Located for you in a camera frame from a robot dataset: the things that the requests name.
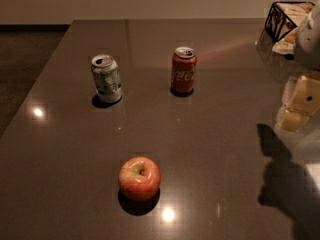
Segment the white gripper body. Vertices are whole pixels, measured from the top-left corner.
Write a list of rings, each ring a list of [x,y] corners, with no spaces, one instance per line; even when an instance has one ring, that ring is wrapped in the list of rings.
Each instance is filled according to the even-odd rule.
[[[297,29],[294,58],[305,68],[320,70],[320,1]]]

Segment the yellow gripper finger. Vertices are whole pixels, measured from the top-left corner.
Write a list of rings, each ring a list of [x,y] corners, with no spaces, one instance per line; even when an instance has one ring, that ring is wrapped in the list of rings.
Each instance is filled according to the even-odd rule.
[[[319,110],[320,73],[312,71],[299,77],[290,76],[285,84],[276,125],[287,131],[299,131]]]

